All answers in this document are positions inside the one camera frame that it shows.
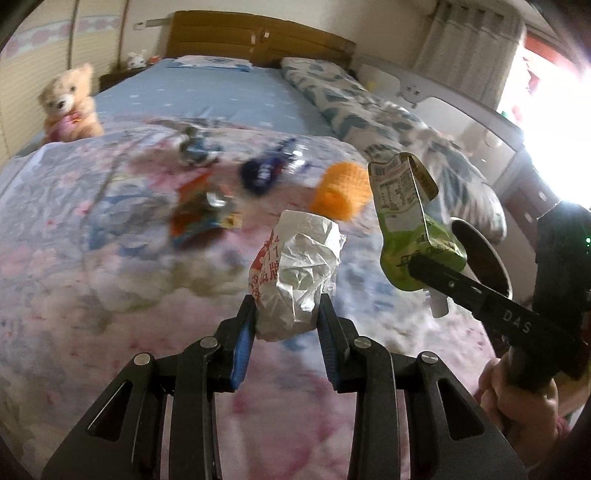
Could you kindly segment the right human hand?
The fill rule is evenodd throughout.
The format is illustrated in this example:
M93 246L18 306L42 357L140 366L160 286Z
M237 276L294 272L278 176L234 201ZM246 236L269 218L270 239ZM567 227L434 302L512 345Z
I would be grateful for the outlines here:
M507 363L507 357L487 363L479 378L479 404L523 464L533 469L570 433L565 417L585 403L588 377L572 381L560 375L530 392L509 382Z

